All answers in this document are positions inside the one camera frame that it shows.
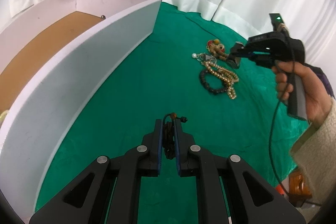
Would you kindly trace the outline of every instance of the gold chain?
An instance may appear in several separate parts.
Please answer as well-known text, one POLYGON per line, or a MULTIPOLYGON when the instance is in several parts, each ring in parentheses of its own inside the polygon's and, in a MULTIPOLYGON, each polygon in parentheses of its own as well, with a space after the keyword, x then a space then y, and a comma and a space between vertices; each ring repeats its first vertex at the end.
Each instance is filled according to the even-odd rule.
POLYGON ((235 99, 237 95, 235 89, 233 88, 233 84, 239 81, 237 74, 210 61, 203 62, 203 65, 212 75, 227 83, 227 95, 230 99, 235 99))

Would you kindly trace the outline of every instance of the black cord bracelet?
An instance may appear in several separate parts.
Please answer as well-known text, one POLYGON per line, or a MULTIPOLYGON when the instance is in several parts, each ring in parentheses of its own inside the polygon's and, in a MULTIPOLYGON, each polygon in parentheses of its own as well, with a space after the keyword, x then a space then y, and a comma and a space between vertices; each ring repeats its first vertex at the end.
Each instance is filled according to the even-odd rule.
POLYGON ((220 94, 220 93, 224 93, 224 92, 227 92, 227 84, 226 82, 224 82, 223 80, 221 80, 222 82, 222 85, 223 87, 222 88, 219 88, 219 89, 213 89, 210 87, 209 83, 206 82, 205 80, 205 76, 206 74, 210 74, 211 73, 207 70, 207 69, 204 69, 202 70, 200 73, 199 73, 199 80, 202 84, 202 86, 210 93, 214 94, 214 95, 217 95, 217 94, 220 94))

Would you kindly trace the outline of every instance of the triangular cutout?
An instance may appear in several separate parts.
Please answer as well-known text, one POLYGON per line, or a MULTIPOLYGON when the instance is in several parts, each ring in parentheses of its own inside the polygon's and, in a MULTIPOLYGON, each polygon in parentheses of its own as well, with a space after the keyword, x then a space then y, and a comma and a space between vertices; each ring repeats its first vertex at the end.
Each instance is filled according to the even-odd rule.
POLYGON ((81 208, 94 177, 94 173, 89 173, 80 183, 78 183, 69 193, 65 195, 63 201, 76 208, 81 208))
POLYGON ((249 172, 243 172, 243 177, 256 207, 271 202, 274 199, 274 197, 249 172))

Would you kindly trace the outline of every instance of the green cloth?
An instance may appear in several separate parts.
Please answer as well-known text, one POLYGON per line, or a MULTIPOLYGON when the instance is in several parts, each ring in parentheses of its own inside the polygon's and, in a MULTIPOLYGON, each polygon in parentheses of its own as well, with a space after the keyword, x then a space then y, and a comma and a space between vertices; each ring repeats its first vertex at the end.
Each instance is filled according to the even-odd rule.
MULTIPOLYGON (((219 38, 230 49, 246 41, 226 26, 162 3, 153 33, 102 84, 80 113, 47 172, 37 209, 96 157, 117 157, 152 132, 155 119, 170 112, 186 116, 183 129, 213 154, 238 154, 272 185, 277 185, 268 156, 268 136, 277 103, 271 70, 242 60, 235 72, 237 98, 212 95, 199 82, 204 68, 191 57, 206 52, 219 38)), ((222 61, 219 65, 227 67, 222 61)), ((221 85, 207 76, 215 87, 221 85)), ((295 168, 288 155, 306 123, 291 119, 282 105, 273 135, 273 157, 281 178, 295 168)), ((194 178, 180 178, 175 160, 162 157, 158 178, 142 178, 138 223, 197 223, 194 178)))

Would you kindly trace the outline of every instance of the beige fleece sleeve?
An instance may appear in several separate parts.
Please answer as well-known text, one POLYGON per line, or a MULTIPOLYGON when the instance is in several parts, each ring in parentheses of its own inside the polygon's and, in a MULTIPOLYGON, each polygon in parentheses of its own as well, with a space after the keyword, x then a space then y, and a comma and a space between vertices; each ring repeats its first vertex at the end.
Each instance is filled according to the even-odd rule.
POLYGON ((319 203, 336 185, 336 102, 331 100, 331 111, 322 126, 318 130, 310 126, 289 151, 319 203))

